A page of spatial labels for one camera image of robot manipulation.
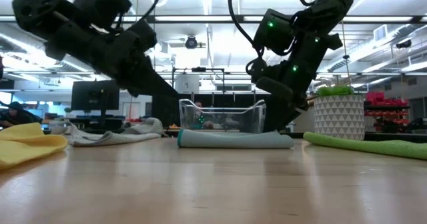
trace green object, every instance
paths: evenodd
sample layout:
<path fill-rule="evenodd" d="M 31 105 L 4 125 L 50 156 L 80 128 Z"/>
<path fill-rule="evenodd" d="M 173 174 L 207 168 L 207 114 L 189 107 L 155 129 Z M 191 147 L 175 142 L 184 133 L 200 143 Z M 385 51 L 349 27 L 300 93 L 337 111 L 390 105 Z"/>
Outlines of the green object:
<path fill-rule="evenodd" d="M 320 97 L 330 95 L 353 95 L 354 90 L 351 87 L 321 87 L 318 89 Z"/>
<path fill-rule="evenodd" d="M 310 132 L 304 133 L 304 139 L 314 145 L 321 145 L 324 147 L 427 160 L 427 143 L 418 144 L 397 140 L 355 141 Z"/>

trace white planter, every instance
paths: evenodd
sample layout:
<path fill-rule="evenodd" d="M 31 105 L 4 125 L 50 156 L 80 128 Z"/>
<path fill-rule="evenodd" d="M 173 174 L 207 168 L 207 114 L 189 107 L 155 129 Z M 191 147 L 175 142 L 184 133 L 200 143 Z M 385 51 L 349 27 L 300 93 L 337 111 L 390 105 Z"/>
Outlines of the white planter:
<path fill-rule="evenodd" d="M 363 140 L 365 138 L 363 96 L 318 97 L 314 101 L 314 131 L 338 138 Z"/>

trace clear plastic container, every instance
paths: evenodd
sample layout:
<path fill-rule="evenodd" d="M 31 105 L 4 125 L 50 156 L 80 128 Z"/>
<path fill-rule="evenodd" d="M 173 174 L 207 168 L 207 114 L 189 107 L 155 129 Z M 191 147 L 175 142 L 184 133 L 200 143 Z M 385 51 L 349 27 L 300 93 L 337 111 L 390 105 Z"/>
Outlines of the clear plastic container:
<path fill-rule="evenodd" d="M 258 101 L 248 108 L 200 108 L 189 99 L 182 99 L 179 100 L 179 117 L 182 129 L 261 133 L 266 118 L 266 104 Z"/>

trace desk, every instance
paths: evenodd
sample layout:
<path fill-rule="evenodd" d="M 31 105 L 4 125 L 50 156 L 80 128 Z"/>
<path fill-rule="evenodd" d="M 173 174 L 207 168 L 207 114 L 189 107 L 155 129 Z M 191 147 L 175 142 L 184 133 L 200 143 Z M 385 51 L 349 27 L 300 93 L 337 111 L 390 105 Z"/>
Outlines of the desk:
<path fill-rule="evenodd" d="M 427 162 L 296 141 L 68 147 L 0 174 L 0 223 L 425 223 Z"/>

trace white cloth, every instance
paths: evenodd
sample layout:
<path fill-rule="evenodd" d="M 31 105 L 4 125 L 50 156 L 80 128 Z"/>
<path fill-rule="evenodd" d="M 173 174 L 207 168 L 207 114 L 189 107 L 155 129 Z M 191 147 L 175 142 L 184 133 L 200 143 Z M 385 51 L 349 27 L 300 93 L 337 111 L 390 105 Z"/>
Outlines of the white cloth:
<path fill-rule="evenodd" d="M 54 127 L 51 134 L 63 135 L 68 144 L 76 147 L 95 147 L 102 145 L 117 145 L 133 143 L 161 137 L 163 126 L 161 121 L 155 118 L 147 119 L 144 124 L 126 129 L 123 133 L 107 131 L 103 135 L 90 134 L 80 131 L 72 123 L 64 123 L 66 127 Z"/>

